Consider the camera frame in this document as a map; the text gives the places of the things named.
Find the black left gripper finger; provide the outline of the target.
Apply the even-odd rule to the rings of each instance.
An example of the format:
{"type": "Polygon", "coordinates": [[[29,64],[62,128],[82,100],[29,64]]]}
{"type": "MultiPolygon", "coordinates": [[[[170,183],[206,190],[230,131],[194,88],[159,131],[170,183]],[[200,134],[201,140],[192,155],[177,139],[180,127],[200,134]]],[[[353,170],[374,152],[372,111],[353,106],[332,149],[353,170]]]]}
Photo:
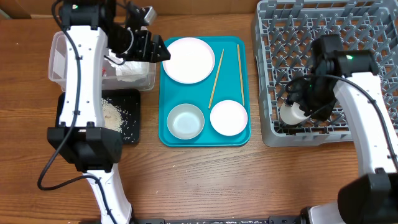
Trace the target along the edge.
{"type": "Polygon", "coordinates": [[[166,48],[166,46],[164,44],[164,41],[162,40],[161,36],[156,34],[153,37],[153,39],[152,39],[152,50],[151,50],[151,53],[155,52],[156,50],[160,50],[160,49],[163,50],[163,49],[167,49],[167,48],[166,48]]]}
{"type": "Polygon", "coordinates": [[[155,52],[151,53],[151,58],[150,62],[151,63],[157,63],[157,62],[162,62],[166,60],[170,60],[171,54],[167,49],[160,49],[156,50],[155,52]]]}

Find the white tissue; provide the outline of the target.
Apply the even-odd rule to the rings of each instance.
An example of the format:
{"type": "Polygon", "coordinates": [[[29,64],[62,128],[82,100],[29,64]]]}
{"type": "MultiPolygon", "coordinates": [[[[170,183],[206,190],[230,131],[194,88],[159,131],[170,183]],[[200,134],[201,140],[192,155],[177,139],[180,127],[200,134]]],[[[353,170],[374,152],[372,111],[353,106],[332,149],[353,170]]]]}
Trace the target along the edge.
{"type": "Polygon", "coordinates": [[[115,53],[109,50],[106,61],[111,66],[111,74],[116,75],[119,81],[135,82],[146,78],[149,73],[149,62],[125,61],[118,58],[115,53]]]}

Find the white plastic cup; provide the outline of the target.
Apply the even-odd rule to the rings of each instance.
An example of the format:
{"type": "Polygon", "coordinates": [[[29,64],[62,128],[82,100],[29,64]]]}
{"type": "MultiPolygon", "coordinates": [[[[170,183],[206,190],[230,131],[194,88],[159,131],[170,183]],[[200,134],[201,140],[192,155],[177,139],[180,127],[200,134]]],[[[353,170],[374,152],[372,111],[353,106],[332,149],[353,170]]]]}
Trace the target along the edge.
{"type": "Polygon", "coordinates": [[[309,118],[305,116],[305,112],[300,109],[298,103],[293,103],[293,105],[283,103],[279,114],[281,120],[287,125],[296,125],[309,118]]]}

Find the grey bowl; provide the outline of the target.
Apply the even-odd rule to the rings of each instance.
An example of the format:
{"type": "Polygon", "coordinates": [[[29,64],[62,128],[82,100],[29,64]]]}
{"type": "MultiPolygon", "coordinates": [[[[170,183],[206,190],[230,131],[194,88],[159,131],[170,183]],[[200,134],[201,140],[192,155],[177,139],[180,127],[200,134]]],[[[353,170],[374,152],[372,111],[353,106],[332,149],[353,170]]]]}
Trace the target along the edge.
{"type": "Polygon", "coordinates": [[[167,117],[167,128],[170,133],[181,140],[197,137],[205,126],[205,117],[197,106],[180,104],[175,106],[167,117]]]}

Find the cooked white rice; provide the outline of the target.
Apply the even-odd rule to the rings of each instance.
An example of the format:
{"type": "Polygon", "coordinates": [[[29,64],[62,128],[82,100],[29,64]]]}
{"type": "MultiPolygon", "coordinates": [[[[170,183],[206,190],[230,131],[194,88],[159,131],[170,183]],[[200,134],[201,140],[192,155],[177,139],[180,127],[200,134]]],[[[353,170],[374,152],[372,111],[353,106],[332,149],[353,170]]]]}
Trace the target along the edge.
{"type": "Polygon", "coordinates": [[[102,98],[104,127],[118,132],[123,144],[135,144],[139,141],[139,124],[132,111],[117,105],[110,98],[102,98]]]}

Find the white small bowl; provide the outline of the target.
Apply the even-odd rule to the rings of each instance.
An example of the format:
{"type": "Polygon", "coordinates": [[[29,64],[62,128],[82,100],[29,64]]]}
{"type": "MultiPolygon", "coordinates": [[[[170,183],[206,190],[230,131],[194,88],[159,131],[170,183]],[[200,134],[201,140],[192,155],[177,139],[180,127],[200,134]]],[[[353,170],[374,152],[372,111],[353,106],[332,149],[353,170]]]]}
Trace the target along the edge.
{"type": "Polygon", "coordinates": [[[210,113],[213,129],[224,136],[235,136],[246,128],[248,113],[243,105],[233,100],[217,103],[210,113]]]}

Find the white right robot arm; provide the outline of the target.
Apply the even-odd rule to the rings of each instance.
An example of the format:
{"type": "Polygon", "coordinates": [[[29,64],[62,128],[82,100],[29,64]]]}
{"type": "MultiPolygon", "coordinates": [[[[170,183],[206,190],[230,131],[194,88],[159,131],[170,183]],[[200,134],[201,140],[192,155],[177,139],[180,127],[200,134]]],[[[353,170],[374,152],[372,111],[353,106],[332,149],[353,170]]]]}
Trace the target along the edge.
{"type": "Polygon", "coordinates": [[[397,134],[382,98],[381,79],[369,50],[345,51],[338,35],[311,44],[309,75],[294,78],[280,107],[285,124],[324,121],[339,104],[346,116],[359,177],[338,192],[337,201],[304,208],[296,223],[396,223],[397,134]]]}

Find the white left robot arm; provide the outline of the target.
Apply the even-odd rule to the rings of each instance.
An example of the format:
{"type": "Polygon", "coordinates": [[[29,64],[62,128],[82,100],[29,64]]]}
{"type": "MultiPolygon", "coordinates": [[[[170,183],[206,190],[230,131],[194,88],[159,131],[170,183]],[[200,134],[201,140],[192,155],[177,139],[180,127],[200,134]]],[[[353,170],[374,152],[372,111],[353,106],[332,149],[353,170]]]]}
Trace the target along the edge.
{"type": "Polygon", "coordinates": [[[67,80],[58,123],[47,139],[91,185],[101,223],[134,223],[132,205],[119,175],[123,140],[104,125],[102,69],[113,52],[125,61],[157,63],[168,60],[161,36],[147,30],[157,14],[153,7],[124,1],[125,22],[115,22],[116,1],[62,1],[52,4],[52,16],[66,37],[67,80]]]}

